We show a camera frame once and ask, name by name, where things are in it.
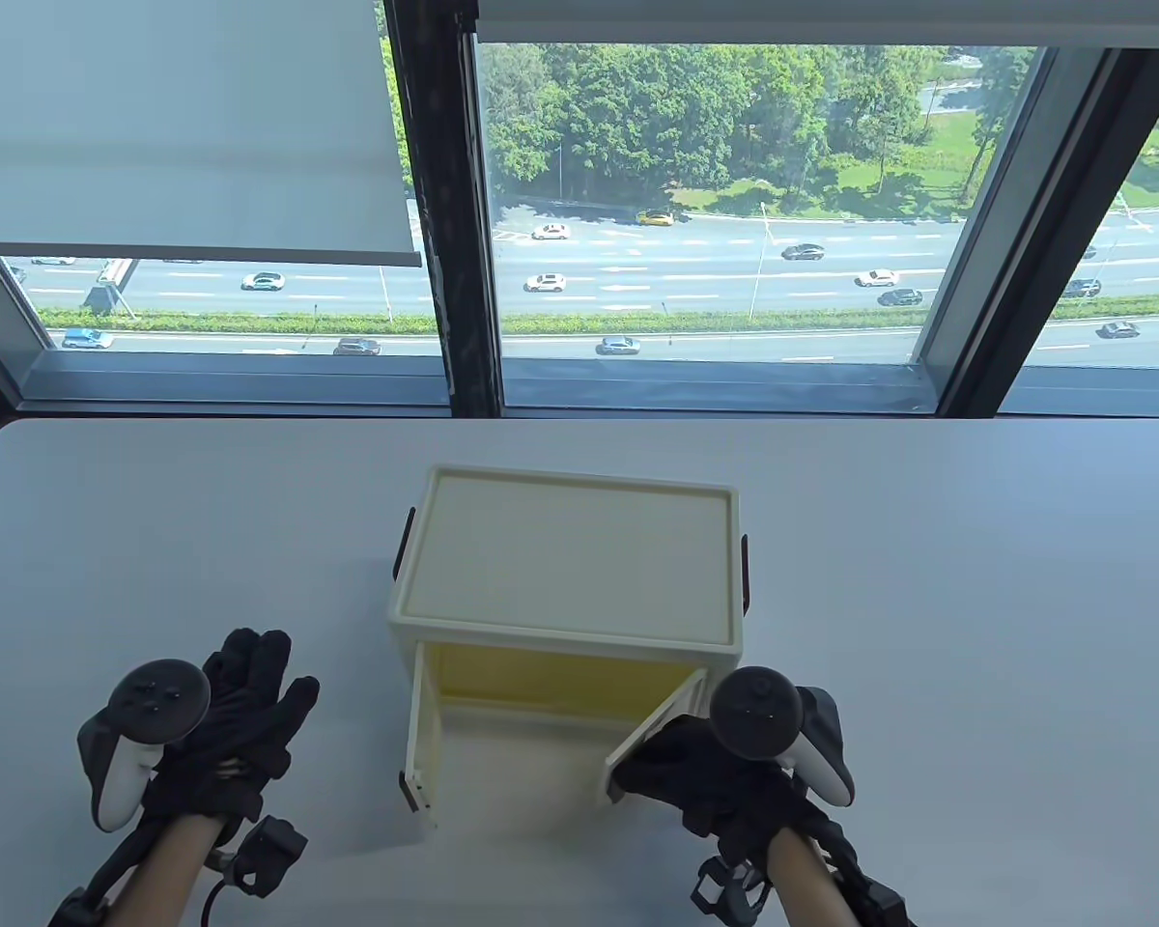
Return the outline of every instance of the glass pane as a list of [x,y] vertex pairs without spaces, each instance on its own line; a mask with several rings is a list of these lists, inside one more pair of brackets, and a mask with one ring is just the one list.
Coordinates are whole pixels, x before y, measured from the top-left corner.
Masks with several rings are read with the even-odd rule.
[[482,44],[504,353],[906,362],[1034,56]]
[[1159,121],[1026,363],[1159,367]]
[[[381,5],[381,56],[394,74]],[[398,88],[403,195],[421,248]],[[8,257],[59,348],[205,353],[439,355],[425,269],[276,262]]]

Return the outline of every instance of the hedge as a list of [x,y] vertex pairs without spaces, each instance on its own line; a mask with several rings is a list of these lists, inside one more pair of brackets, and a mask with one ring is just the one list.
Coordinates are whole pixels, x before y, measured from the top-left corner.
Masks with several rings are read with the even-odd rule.
[[[910,328],[923,326],[927,308],[916,309],[763,309],[743,313],[606,313],[603,315],[508,315],[505,335],[650,335],[699,331],[792,331],[801,328]],[[138,309],[129,315],[95,315],[89,309],[37,309],[46,328],[103,328],[108,331],[213,331],[284,335],[433,335],[432,315],[398,315],[394,321],[371,315],[285,313],[161,313]],[[1159,297],[1062,299],[1052,319],[1102,319],[1159,315]]]

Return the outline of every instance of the yellow car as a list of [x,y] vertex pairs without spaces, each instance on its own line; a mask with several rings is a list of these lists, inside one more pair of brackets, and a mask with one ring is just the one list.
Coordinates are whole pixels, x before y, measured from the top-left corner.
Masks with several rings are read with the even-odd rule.
[[673,217],[659,209],[646,209],[635,219],[640,225],[673,225]]

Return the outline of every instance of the box door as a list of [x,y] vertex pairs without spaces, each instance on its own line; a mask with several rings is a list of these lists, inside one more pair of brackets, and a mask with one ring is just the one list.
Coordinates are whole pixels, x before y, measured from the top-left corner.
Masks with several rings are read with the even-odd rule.
[[436,826],[433,797],[438,784],[438,752],[443,746],[443,716],[438,706],[437,654],[424,641],[416,644],[413,667],[413,707],[408,715],[408,756],[399,787],[408,806]]
[[644,720],[644,723],[633,730],[632,736],[627,737],[613,753],[606,757],[605,767],[602,768],[600,773],[599,789],[597,790],[598,804],[607,804],[612,801],[615,803],[624,797],[622,790],[611,782],[611,775],[614,772],[614,767],[619,762],[622,762],[628,753],[632,753],[636,746],[642,745],[642,743],[653,737],[655,732],[664,728],[670,721],[677,718],[677,716],[697,715],[699,713],[699,708],[704,702],[707,677],[707,670],[695,670],[693,674],[687,676],[684,683],[673,689],[669,694],[669,698],[661,702],[656,710]]

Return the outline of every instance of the median strip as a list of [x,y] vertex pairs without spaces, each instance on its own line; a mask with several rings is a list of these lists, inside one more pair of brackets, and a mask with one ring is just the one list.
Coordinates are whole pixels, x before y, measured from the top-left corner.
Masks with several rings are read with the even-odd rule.
[[[596,297],[570,297],[596,299]],[[780,309],[770,305],[757,306],[749,314],[745,304],[735,312],[707,309],[625,309],[619,313],[531,313],[508,314],[501,319],[504,335],[612,335],[612,334],[687,334],[832,330],[874,330],[874,328],[918,328],[927,321],[928,305],[914,308],[884,309]],[[355,313],[283,313],[256,315],[253,313],[183,313],[165,312],[133,305],[137,317],[129,315],[95,315],[89,309],[39,306],[37,314],[46,328],[103,328],[108,331],[181,331],[223,334],[335,334],[335,335],[432,335],[438,323],[432,315],[395,312],[386,315]],[[1063,299],[1051,313],[1054,322],[1108,321],[1109,319],[1139,319],[1159,316],[1159,297],[1101,297],[1098,299]]]

